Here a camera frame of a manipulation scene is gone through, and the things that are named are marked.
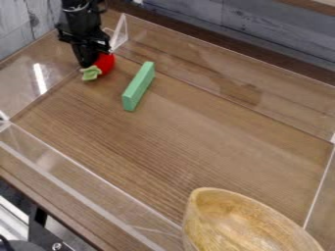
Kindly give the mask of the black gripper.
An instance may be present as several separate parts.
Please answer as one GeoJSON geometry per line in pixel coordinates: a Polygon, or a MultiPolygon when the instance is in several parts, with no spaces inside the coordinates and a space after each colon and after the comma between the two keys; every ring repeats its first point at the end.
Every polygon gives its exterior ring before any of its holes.
{"type": "Polygon", "coordinates": [[[107,7],[100,0],[61,0],[61,13],[56,28],[59,39],[72,45],[77,62],[88,68],[99,57],[99,51],[110,50],[110,35],[101,30],[100,15],[107,7]]]}

